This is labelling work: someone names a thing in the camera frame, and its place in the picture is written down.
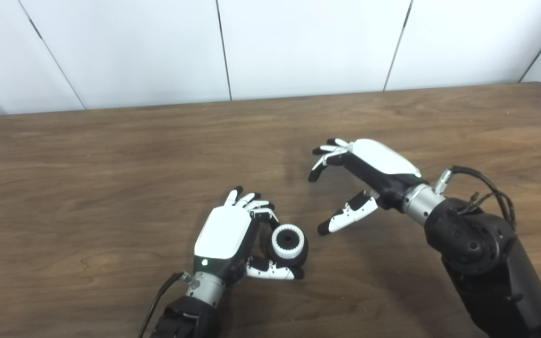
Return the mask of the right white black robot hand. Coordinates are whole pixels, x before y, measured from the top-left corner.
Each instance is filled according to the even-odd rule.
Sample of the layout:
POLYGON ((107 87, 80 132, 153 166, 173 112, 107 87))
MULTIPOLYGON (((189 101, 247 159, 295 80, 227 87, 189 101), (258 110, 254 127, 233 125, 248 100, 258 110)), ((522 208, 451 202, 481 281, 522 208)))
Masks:
POLYGON ((313 154, 320 158, 310 171, 309 182, 318 181, 322 171, 330 166, 342 166, 369 186, 318 226, 321 236, 354 224, 379 207, 402 213, 407 194, 417 186, 428 184, 409 160, 373 139, 347 142, 332 138, 314 148, 313 154))

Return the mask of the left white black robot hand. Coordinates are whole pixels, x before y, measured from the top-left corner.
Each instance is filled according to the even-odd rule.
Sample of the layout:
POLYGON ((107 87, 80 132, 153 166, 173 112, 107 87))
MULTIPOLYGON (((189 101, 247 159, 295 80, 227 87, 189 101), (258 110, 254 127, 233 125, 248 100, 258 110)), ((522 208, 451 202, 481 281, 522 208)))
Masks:
POLYGON ((270 201, 236 186, 222 205, 212 209, 194 246, 193 270, 211 274, 229 287, 246 276, 273 280, 302 280, 308 243, 293 224, 281 224, 270 201), (268 252, 252 250, 263 224, 270 227, 268 252))

